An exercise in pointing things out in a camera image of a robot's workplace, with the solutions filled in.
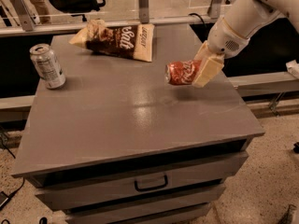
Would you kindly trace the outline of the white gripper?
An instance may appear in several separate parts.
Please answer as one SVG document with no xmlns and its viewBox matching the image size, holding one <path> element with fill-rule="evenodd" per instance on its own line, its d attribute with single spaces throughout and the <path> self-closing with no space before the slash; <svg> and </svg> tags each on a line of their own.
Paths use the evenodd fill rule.
<svg viewBox="0 0 299 224">
<path fill-rule="evenodd" d="M 223 68 L 224 59 L 233 58 L 249 43 L 246 37 L 235 31 L 225 18 L 220 18 L 210 29 L 205 41 L 194 56 L 202 61 L 192 85 L 203 88 Z"/>
</svg>

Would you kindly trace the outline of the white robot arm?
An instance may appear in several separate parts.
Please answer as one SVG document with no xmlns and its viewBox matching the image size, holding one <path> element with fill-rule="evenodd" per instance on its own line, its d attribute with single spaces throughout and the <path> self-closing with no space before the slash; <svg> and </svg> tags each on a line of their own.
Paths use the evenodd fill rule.
<svg viewBox="0 0 299 224">
<path fill-rule="evenodd" d="M 258 30 L 279 16 L 299 32 L 299 0 L 235 0 L 197 51 L 194 59 L 201 64 L 192 85 L 204 87 L 221 71 L 225 59 L 239 54 Z"/>
</svg>

